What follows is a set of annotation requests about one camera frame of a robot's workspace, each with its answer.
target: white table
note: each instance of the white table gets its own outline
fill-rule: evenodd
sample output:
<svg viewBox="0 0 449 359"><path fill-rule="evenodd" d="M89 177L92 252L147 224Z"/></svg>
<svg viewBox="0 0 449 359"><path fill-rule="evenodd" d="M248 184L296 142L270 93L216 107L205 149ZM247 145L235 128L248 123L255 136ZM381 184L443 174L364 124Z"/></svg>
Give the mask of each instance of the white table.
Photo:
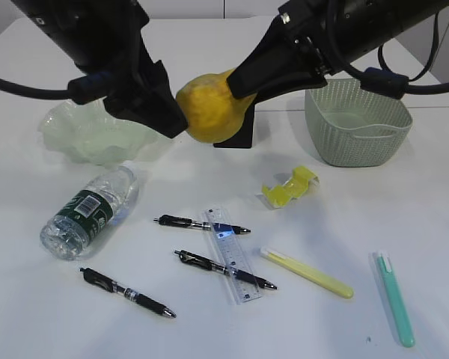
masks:
<svg viewBox="0 0 449 359"><path fill-rule="evenodd" d="M176 93L203 73L220 73L240 64L259 43L271 16L250 19L164 19L144 27L146 46L168 71ZM397 72L415 75L422 65L396 40L385 47L385 56ZM360 69L379 66L376 51L356 61ZM0 36L0 76L31 86L65 88L82 74L72 61L27 19L18 19ZM340 73L336 78L349 77ZM427 74L420 85L438 81ZM304 91L280 96L257 106L258 111L302 110ZM408 107L449 107L449 93L437 96L405 96Z"/></svg>
<svg viewBox="0 0 449 359"><path fill-rule="evenodd" d="M20 27L27 33L27 25ZM43 87L68 79L72 67L54 73L66 65L59 52L35 79L19 70L31 71L19 60L35 54L21 36L12 27L0 37L0 48L16 41L17 50L2 58L0 75ZM408 139L379 168L325 165L301 111L258 112L250 150L214 149L186 133L160 138L136 160L147 183L135 211L98 254L64 263L38 245L40 228L104 169L70 163L43 147L37 127L51 105L0 93L0 358L449 359L449 108L411 109ZM274 185L297 165L315 171L320 188L269 210L256 195L261 184ZM152 222L164 213L195 218L215 204L253 230L242 246L277 292L234 305L224 277L173 255L183 248L211 257L204 233ZM354 299L259 258L262 245L340 278L354 288ZM391 253L400 281L413 349L396 342L381 302L369 260L381 248ZM80 266L162 301L177 319L90 286Z"/></svg>

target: mint green pen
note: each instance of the mint green pen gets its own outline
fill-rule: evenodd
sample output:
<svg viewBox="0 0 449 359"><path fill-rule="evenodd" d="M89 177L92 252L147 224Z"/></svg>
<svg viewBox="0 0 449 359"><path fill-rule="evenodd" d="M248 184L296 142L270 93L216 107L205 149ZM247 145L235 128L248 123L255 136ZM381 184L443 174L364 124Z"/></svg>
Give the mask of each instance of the mint green pen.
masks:
<svg viewBox="0 0 449 359"><path fill-rule="evenodd" d="M386 294L388 295L389 305L392 315L396 322L399 340L406 348L411 348L415 344L414 334L412 333L411 322L406 312L403 297L397 285L396 276L391 266L389 255L385 251L379 251L377 254L377 266L381 274Z"/></svg>

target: green bottle label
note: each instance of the green bottle label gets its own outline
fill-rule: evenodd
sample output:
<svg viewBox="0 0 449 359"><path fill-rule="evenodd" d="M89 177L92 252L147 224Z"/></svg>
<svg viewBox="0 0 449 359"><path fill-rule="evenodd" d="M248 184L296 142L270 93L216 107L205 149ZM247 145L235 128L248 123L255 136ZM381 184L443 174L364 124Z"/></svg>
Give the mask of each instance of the green bottle label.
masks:
<svg viewBox="0 0 449 359"><path fill-rule="evenodd" d="M113 209L105 198L84 189L61 209L57 215L68 217L90 236L92 241L113 217Z"/></svg>

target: black stand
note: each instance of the black stand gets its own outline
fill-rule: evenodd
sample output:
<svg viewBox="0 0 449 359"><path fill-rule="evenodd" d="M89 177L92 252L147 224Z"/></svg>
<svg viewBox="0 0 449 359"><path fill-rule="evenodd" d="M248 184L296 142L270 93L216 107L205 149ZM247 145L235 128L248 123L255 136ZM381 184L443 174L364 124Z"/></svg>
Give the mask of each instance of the black stand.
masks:
<svg viewBox="0 0 449 359"><path fill-rule="evenodd" d="M253 103L246 110L245 120L235 136L219 144L213 144L213 146L218 148L251 148L253 146L254 106Z"/></svg>

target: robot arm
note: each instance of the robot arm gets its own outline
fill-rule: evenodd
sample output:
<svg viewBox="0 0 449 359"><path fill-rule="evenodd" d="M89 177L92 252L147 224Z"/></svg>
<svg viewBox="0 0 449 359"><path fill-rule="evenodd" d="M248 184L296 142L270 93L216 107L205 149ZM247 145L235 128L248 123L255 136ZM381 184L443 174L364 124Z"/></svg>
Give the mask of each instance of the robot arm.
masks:
<svg viewBox="0 0 449 359"><path fill-rule="evenodd" d="M346 70L365 90L401 98L419 87L406 76L361 73L349 63L447 6L449 0L290 0L228 86L237 98L258 93L260 102L326 86L324 75Z"/></svg>
<svg viewBox="0 0 449 359"><path fill-rule="evenodd" d="M188 124L170 92L161 61L153 63L141 39L148 15L136 0L12 0L60 46L86 76L67 90L39 90L0 79L0 90L38 99L85 104L104 98L111 115L142 123L173 138ZM256 49L228 77L235 98L255 103L283 93L326 86L341 70L365 90L400 98L405 93L449 92L449 84L412 86L406 76L349 63L449 6L449 0L289 0Z"/></svg>
<svg viewBox="0 0 449 359"><path fill-rule="evenodd" d="M187 122L171 95L161 61L141 39L150 21L133 0L12 0L86 76L68 84L83 105L105 97L112 116L144 124L169 138Z"/></svg>

